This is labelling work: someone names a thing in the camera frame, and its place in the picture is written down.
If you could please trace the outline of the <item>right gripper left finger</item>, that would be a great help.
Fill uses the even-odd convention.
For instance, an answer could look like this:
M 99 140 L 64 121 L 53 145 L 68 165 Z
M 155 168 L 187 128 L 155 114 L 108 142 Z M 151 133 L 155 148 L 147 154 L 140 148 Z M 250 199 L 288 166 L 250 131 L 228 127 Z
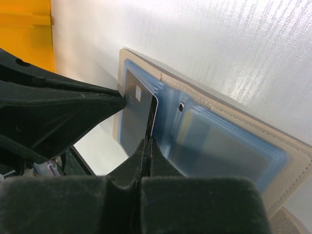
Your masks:
M 14 176 L 0 184 L 3 234 L 138 234 L 146 140 L 105 176 Z

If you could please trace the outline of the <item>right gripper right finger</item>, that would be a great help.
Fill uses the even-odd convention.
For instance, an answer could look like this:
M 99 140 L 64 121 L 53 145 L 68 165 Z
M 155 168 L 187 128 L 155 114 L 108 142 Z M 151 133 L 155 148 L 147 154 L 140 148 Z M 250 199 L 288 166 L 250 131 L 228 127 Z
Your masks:
M 261 196 L 243 177 L 183 176 L 150 139 L 141 180 L 143 234 L 268 234 Z

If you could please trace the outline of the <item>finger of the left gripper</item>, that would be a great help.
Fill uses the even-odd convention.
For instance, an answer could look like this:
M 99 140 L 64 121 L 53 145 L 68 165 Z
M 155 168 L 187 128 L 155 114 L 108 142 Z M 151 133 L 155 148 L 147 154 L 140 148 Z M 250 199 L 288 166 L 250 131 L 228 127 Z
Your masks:
M 44 163 L 122 110 L 117 90 L 73 80 L 0 52 L 0 158 Z

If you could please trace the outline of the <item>beige card holder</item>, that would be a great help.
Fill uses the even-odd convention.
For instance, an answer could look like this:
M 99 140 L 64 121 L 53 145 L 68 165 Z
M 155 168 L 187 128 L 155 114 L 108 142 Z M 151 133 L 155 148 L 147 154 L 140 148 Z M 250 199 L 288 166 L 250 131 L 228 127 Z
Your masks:
M 283 205 L 312 174 L 310 145 L 129 49 L 119 52 L 118 90 L 123 97 L 127 69 L 158 100 L 151 137 L 177 170 L 194 178 L 246 177 L 259 190 L 275 234 L 306 232 Z M 119 143 L 121 115 L 116 115 L 113 130 Z

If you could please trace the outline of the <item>black credit card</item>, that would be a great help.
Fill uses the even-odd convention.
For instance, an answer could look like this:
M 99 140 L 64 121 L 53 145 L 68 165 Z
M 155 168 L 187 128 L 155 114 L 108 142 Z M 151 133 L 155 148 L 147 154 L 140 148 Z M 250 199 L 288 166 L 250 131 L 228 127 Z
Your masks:
M 129 69 L 125 71 L 124 100 L 119 141 L 127 156 L 131 156 L 141 140 L 152 134 L 158 100 Z

